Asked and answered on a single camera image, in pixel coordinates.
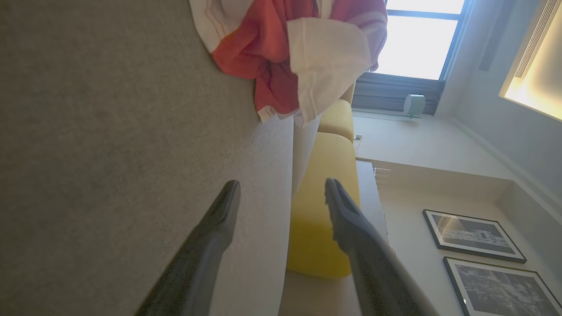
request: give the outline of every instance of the framed picture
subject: framed picture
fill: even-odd
[[[501,225],[493,220],[423,210],[437,248],[525,263]]]
[[[443,258],[465,316],[562,316],[538,273]]]

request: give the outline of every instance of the gray curtain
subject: gray curtain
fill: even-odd
[[[371,110],[403,111],[408,94],[425,96],[425,114],[433,115],[445,87],[444,80],[363,73],[357,79],[352,107]]]

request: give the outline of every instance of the ceiling vent grille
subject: ceiling vent grille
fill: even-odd
[[[546,29],[546,25],[550,19],[550,16],[552,15],[552,12],[554,12],[554,8],[556,7],[557,1],[558,0],[549,0],[546,3],[545,10],[542,11],[541,18],[539,19],[537,27],[533,32],[531,41],[529,42],[529,45],[527,45],[527,49],[525,49],[525,54],[523,54],[523,58],[521,59],[521,62],[519,63],[519,66],[515,71],[515,77],[521,78],[525,73],[525,70],[529,65],[531,57],[533,56],[534,50],[537,48],[538,42],[542,37],[542,33]]]
[[[484,51],[484,56],[482,56],[482,60],[480,61],[479,70],[490,70],[490,66],[492,65],[494,56],[496,55],[497,48],[500,45],[501,38],[504,36],[507,22],[509,21],[511,10],[513,10],[514,5],[515,0],[504,0],[500,13],[497,16],[496,25],[490,35],[488,46],[486,46],[486,51]]]

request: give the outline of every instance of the yellow sofa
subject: yellow sofa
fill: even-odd
[[[352,86],[320,119],[310,161],[291,204],[287,269],[321,278],[351,274],[347,255],[333,240],[324,183],[338,179],[357,205],[359,184],[353,147]]]

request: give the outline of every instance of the red and white cloth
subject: red and white cloth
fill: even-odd
[[[384,0],[190,0],[195,26],[227,74],[256,81],[262,121],[313,121],[367,69],[386,40]]]

